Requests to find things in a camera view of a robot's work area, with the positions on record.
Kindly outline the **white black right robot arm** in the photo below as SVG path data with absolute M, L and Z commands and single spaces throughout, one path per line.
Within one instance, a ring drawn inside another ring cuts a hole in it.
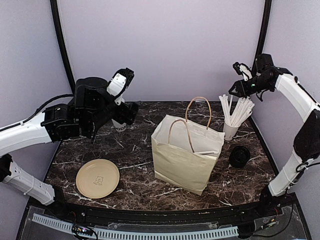
M 296 75 L 285 67 L 275 66 L 270 54 L 260 54 L 254 62 L 256 74 L 244 63 L 232 65 L 242 79 L 234 82 L 229 94 L 239 98 L 257 95 L 261 99 L 265 92 L 279 92 L 287 99 L 286 105 L 296 112 L 293 119 L 297 121 L 290 124 L 296 130 L 292 153 L 263 190 L 264 199 L 255 205 L 255 213 L 266 217 L 275 208 L 272 198 L 284 195 L 307 169 L 316 165 L 314 161 L 320 156 L 320 104 L 303 88 Z

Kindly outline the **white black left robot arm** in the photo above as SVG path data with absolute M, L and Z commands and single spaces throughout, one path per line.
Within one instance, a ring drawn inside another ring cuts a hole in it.
M 133 78 L 133 73 L 122 70 L 115 73 L 110 81 L 100 77 L 78 79 L 74 94 L 53 97 L 27 119 L 1 128 L 0 181 L 42 205 L 51 205 L 51 210 L 58 217 L 67 218 L 71 208 L 64 202 L 63 193 L 24 171 L 10 153 L 78 136 L 94 141 L 97 131 L 110 120 L 131 125 L 139 104 L 125 103 L 123 94 Z

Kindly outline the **cream paper bag with handles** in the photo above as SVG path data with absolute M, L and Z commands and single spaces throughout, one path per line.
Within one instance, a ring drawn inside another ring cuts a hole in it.
M 155 178 L 202 195 L 221 154 L 225 133 L 188 119 L 166 115 L 151 135 Z M 197 154 L 219 151 L 218 154 Z

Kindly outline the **single white straw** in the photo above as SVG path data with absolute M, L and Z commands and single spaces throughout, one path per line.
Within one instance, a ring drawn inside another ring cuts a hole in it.
M 201 155 L 210 155 L 210 154 L 218 154 L 219 151 L 216 150 L 208 150 L 208 151 L 198 151 L 195 152 L 195 154 L 201 154 Z

